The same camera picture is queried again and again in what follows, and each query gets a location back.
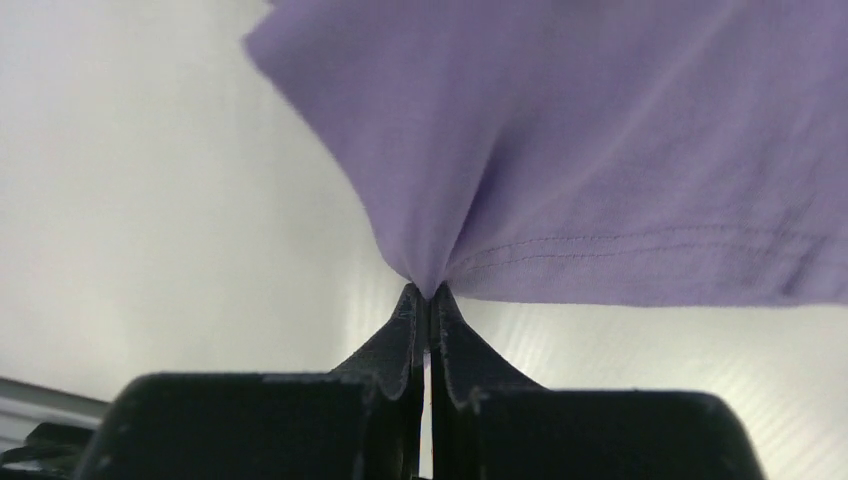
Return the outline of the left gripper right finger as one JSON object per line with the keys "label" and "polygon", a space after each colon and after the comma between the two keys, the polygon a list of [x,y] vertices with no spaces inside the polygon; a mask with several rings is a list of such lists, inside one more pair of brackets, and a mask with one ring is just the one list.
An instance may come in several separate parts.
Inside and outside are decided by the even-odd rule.
{"label": "left gripper right finger", "polygon": [[447,286],[430,302],[438,479],[761,479],[747,432],[698,391],[553,390],[464,320]]}

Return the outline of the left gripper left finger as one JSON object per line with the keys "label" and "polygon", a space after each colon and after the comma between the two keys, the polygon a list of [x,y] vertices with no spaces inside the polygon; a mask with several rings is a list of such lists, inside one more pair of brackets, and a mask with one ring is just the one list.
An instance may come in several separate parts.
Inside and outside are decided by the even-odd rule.
{"label": "left gripper left finger", "polygon": [[325,373],[157,373],[115,399],[78,479],[410,479],[423,408],[407,285],[387,323]]}

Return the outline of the purple t shirt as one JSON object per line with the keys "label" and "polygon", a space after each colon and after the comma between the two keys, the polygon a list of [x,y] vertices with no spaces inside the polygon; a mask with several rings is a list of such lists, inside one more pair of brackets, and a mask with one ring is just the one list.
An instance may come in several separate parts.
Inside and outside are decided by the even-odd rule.
{"label": "purple t shirt", "polygon": [[279,1],[245,47],[425,296],[847,301],[843,1]]}

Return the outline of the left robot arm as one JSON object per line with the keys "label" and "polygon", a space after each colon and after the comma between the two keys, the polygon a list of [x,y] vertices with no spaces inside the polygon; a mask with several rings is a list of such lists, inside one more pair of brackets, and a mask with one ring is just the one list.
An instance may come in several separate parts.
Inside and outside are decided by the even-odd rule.
{"label": "left robot arm", "polygon": [[464,320],[446,286],[402,290],[326,373],[158,373],[110,404],[3,381],[1,394],[102,416],[39,423],[5,479],[761,479],[748,435],[695,391],[551,390]]}

